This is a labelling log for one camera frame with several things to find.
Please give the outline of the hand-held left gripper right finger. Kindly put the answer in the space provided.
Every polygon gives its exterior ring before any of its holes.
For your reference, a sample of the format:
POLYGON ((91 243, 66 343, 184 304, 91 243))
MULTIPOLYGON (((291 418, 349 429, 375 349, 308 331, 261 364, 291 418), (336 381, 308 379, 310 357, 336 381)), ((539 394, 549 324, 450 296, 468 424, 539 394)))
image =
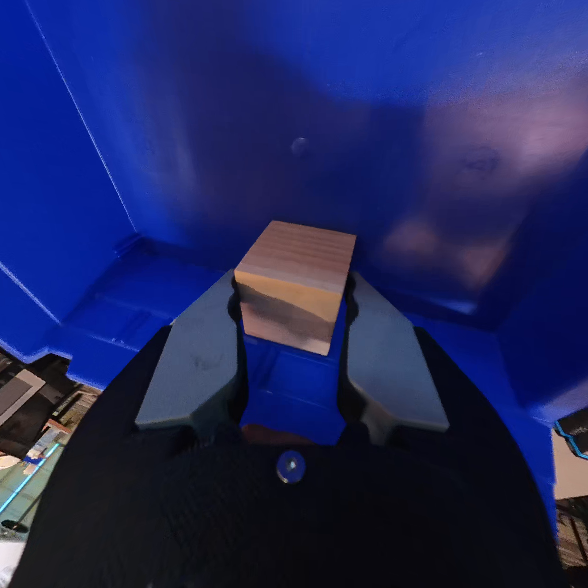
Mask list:
POLYGON ((358 272, 344 294, 337 393, 344 420, 365 425, 374 445, 401 427, 445 433, 450 423, 412 322, 358 272))

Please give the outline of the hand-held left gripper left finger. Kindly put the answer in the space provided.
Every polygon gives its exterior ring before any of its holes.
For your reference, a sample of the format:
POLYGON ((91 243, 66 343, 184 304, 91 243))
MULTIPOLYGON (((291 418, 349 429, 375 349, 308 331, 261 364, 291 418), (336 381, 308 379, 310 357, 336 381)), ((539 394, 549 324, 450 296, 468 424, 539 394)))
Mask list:
POLYGON ((173 321, 135 418, 139 429, 214 435, 239 423, 248 400, 241 318, 231 269, 173 321))

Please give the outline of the blue plastic bin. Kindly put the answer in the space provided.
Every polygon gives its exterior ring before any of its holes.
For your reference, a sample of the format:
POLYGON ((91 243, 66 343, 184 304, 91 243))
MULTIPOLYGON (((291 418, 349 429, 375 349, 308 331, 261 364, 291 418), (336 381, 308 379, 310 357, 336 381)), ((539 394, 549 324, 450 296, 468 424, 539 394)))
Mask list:
POLYGON ((587 404, 587 1, 1 1, 1 346, 105 387, 270 221, 494 404, 587 404))

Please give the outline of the large wooden cube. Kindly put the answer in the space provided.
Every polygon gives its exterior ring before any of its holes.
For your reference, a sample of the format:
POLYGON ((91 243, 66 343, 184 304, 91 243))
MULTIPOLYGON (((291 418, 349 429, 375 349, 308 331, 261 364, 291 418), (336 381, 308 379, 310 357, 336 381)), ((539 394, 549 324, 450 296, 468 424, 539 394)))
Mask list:
POLYGON ((327 356, 356 236, 274 220, 234 271, 246 335, 327 356))

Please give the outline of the grey framed panel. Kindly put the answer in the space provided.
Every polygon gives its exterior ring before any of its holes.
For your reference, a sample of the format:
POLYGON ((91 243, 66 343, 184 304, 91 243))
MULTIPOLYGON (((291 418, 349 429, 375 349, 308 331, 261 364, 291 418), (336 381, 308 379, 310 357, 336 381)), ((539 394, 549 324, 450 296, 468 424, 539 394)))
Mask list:
POLYGON ((1 386, 1 420, 3 425, 29 401, 46 382, 28 370, 21 370, 1 386))

